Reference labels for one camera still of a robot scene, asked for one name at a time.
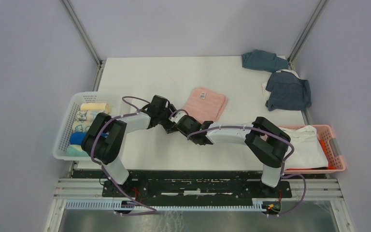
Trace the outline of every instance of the white table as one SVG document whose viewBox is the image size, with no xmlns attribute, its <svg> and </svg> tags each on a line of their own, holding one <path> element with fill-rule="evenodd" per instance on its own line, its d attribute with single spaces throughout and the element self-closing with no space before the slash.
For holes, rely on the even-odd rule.
<svg viewBox="0 0 371 232">
<path fill-rule="evenodd" d="M 270 75 L 242 68 L 241 57 L 108 58 L 99 91 L 146 100 L 160 95 L 180 109 L 195 87 L 206 87 L 228 98 L 219 122 L 245 123 L 264 116 L 276 125 L 304 125 L 301 111 L 267 110 L 261 84 Z M 160 125 L 128 134 L 119 157 L 127 169 L 262 170 L 246 146 L 195 145 L 179 132 L 166 134 Z M 97 166 L 79 162 L 77 168 Z"/>
</svg>

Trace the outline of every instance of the towel label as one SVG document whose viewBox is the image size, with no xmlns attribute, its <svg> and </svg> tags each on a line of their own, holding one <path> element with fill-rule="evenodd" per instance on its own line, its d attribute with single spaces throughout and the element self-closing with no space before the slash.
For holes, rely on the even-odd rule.
<svg viewBox="0 0 371 232">
<path fill-rule="evenodd" d="M 200 93 L 200 99 L 205 99 L 205 95 L 206 95 L 206 93 L 201 92 L 201 93 Z"/>
</svg>

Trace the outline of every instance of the orange plastic basket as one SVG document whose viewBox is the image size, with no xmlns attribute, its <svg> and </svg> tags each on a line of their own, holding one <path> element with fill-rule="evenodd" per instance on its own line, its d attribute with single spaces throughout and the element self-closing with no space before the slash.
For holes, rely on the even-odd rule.
<svg viewBox="0 0 371 232">
<path fill-rule="evenodd" d="M 329 125 L 312 125 L 316 128 L 316 134 L 319 140 L 323 140 L 325 143 L 326 156 L 331 167 L 336 169 L 327 170 L 309 170 L 309 169 L 296 169 L 296 170 L 285 170 L 285 174 L 301 173 L 301 174 L 329 174 L 335 172 L 345 171 L 346 165 L 343 160 L 343 156 L 339 151 L 336 144 L 335 134 Z M 304 126 L 282 126 L 284 128 L 297 130 Z"/>
</svg>

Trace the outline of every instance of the robotic arm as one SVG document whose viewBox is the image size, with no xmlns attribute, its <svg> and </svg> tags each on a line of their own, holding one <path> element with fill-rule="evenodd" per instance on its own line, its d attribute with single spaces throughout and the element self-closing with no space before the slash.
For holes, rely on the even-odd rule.
<svg viewBox="0 0 371 232">
<path fill-rule="evenodd" d="M 129 173 L 117 156 L 125 134 L 150 129 L 160 124 L 166 133 L 179 131 L 198 145 L 234 143 L 248 146 L 263 163 L 261 182 L 272 188 L 278 185 L 290 137 L 276 125 L 263 117 L 257 117 L 254 122 L 241 125 L 212 121 L 201 124 L 183 112 L 170 118 L 175 110 L 166 98 L 155 95 L 151 103 L 137 114 L 115 120 L 106 127 L 104 132 L 108 132 L 109 135 L 106 138 L 100 137 L 95 146 L 94 157 L 103 163 L 104 169 L 118 184 L 123 184 Z M 105 113 L 96 116 L 82 143 L 82 149 L 88 154 L 101 128 L 111 118 Z M 265 134 L 268 134 L 268 137 L 263 139 L 262 136 Z"/>
</svg>

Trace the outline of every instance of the white wall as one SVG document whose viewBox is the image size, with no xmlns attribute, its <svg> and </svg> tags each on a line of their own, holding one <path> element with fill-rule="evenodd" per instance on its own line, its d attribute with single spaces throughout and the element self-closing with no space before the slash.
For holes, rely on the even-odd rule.
<svg viewBox="0 0 371 232">
<path fill-rule="evenodd" d="M 67 163 L 52 146 L 96 65 L 57 0 L 0 0 L 0 232 L 41 231 Z"/>
<path fill-rule="evenodd" d="M 288 56 L 318 0 L 72 0 L 99 56 Z"/>
<path fill-rule="evenodd" d="M 353 223 L 371 231 L 371 1 L 330 1 L 295 67 L 311 84 L 313 123 L 336 131 Z"/>
</svg>

